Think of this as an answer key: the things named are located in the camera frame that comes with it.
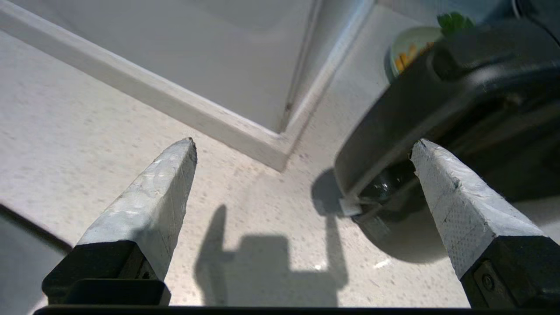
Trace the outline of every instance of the speckled white countertop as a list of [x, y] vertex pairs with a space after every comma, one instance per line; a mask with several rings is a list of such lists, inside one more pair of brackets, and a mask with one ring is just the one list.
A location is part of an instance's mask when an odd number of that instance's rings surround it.
[[[363, 65], [379, 49], [367, 29], [283, 173], [0, 33], [0, 201], [75, 244], [188, 136], [199, 164], [166, 278], [172, 304], [467, 307], [448, 258], [394, 259], [348, 219], [326, 229], [315, 208], [336, 207], [314, 183], [387, 84], [377, 63]], [[342, 246], [329, 255], [327, 232], [329, 248]]]

